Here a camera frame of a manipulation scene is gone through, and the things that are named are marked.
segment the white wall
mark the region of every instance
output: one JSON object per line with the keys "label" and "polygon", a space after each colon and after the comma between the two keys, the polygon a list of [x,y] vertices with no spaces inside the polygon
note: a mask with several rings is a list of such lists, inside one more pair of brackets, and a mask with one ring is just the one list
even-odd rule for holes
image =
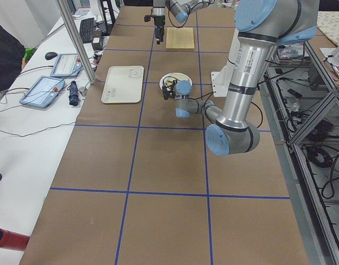
{"label": "white wall", "polygon": [[59,17],[55,0],[0,0],[0,25],[26,48],[42,40]]}

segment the keyboard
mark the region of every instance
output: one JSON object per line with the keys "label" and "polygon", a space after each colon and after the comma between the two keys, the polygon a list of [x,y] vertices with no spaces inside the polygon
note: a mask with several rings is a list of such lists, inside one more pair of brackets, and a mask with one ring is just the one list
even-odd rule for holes
{"label": "keyboard", "polygon": [[83,43],[90,43],[92,41],[95,25],[94,18],[86,18],[81,20],[79,33]]}

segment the wooden block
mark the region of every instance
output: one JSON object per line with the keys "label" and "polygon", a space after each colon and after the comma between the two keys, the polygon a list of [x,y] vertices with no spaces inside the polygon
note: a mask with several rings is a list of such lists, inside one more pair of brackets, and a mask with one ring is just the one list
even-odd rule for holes
{"label": "wooden block", "polygon": [[167,28],[167,50],[194,50],[193,28]]}

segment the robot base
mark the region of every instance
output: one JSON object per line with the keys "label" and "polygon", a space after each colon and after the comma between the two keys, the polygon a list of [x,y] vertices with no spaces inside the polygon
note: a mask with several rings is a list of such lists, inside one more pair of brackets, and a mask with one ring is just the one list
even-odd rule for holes
{"label": "robot base", "polygon": [[228,63],[220,72],[211,72],[214,97],[226,97],[235,65]]}

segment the table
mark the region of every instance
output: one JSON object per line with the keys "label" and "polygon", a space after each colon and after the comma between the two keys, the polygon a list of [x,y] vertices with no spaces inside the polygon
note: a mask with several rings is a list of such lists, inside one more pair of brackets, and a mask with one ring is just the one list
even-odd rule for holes
{"label": "table", "polygon": [[[162,99],[170,72],[192,79],[194,97],[211,91],[233,10],[190,16],[194,51],[156,45],[149,11],[121,9],[20,264],[309,264],[266,117],[259,147],[217,157],[208,122],[177,119]],[[145,68],[141,102],[101,103],[108,68],[129,65]]]}
{"label": "table", "polygon": [[[77,26],[81,19],[87,17],[93,16],[79,17],[75,20]],[[62,19],[59,19],[51,32],[60,25]],[[88,57],[92,57],[94,51],[91,43],[84,46]],[[49,51],[58,54],[76,52],[65,27],[38,47],[23,71],[54,65],[56,59],[47,61],[44,58]],[[22,73],[10,89],[29,88],[40,76],[49,76],[50,72],[51,67],[46,67]],[[67,79],[66,84],[72,80],[73,78]],[[84,71],[81,71],[76,82],[79,88],[89,86]],[[25,91],[13,90],[6,98],[2,98],[0,130],[26,135],[59,126],[26,137],[0,132],[0,172],[3,174],[0,181],[0,228],[30,235],[81,110],[83,98],[79,95],[79,106],[72,107],[69,105],[69,92],[63,91],[47,109],[33,109],[18,103]],[[22,254],[19,251],[0,249],[0,264],[18,264]]]}

